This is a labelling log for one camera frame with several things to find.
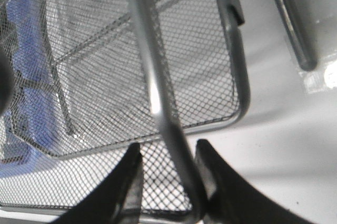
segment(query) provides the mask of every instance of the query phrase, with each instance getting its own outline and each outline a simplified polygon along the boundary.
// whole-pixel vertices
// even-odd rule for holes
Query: black rounded object
[[[11,102],[13,89],[13,72],[5,52],[0,48],[0,115]]]

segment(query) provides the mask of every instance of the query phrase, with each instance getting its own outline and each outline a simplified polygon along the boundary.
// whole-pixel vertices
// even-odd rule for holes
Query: wire mesh
[[[239,100],[216,1],[155,1],[182,126],[229,120]],[[143,212],[189,211],[150,115],[127,1],[1,0],[0,7],[0,45],[15,74],[0,120],[1,205],[70,208],[126,145],[141,142]]]

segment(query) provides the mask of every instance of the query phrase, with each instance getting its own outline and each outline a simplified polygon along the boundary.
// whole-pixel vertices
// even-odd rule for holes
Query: black plastic piece
[[[137,224],[142,192],[142,155],[134,143],[94,191],[52,224]]]
[[[209,198],[206,224],[311,224],[252,187],[207,140],[198,140],[195,161]]]

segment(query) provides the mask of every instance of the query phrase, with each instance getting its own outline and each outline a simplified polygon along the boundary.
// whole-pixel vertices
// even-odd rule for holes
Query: white surface
[[[207,138],[243,177],[287,209],[337,223],[337,90],[324,71],[337,53],[337,1],[297,0],[321,65],[300,76],[273,0],[241,0],[252,100],[245,118]],[[318,78],[315,86],[308,79]],[[50,221],[52,217],[0,216]]]

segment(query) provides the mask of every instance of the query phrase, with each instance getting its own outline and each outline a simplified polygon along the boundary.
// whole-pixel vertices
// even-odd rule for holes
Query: mesh desk organizer
[[[223,128],[247,111],[239,0],[0,7],[0,45],[15,82],[0,121],[2,209],[66,211],[114,167],[129,169],[134,144],[118,163],[139,143],[139,221],[202,218],[204,178],[184,135]]]

